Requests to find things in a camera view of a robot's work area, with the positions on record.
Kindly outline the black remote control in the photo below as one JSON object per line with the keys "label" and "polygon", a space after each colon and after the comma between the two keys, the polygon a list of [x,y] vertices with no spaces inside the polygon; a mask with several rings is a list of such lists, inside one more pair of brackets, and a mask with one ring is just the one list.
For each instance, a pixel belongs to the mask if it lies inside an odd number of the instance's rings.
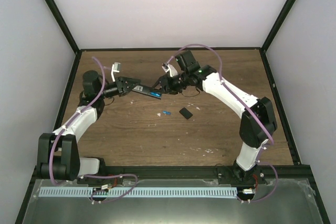
{"label": "black remote control", "polygon": [[[148,86],[145,86],[145,85],[142,85],[142,84],[134,87],[134,92],[145,95],[145,96],[149,96],[149,97],[152,97],[152,98],[162,99],[162,94],[161,94],[160,90],[152,89],[151,87],[148,87]],[[160,93],[161,97],[155,97],[155,96],[151,95],[150,92]]]}

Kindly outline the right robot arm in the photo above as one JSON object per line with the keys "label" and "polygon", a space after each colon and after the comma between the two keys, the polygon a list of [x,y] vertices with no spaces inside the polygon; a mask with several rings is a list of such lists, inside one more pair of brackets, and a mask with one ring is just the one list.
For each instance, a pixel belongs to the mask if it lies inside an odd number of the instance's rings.
{"label": "right robot arm", "polygon": [[260,162],[261,151],[273,145],[273,133],[277,122],[272,102],[267,97],[258,98],[237,88],[209,65],[201,66],[191,51],[184,51],[173,57],[181,72],[165,62],[165,74],[152,86],[162,94],[179,94],[189,86],[219,99],[240,118],[239,136],[243,142],[239,155],[233,163],[235,181],[244,184],[251,179],[256,165]]}

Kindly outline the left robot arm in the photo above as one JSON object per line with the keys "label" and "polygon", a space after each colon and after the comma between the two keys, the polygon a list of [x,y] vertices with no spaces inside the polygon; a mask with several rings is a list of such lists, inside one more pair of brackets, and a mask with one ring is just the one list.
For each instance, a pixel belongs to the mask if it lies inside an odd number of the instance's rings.
{"label": "left robot arm", "polygon": [[56,181],[88,175],[95,184],[102,184],[107,178],[107,170],[100,166],[98,158],[80,157],[78,142],[103,113],[105,99],[127,95],[140,83],[139,79],[128,77],[118,77],[107,83],[96,71],[85,72],[75,113],[64,125],[39,137],[37,176]]}

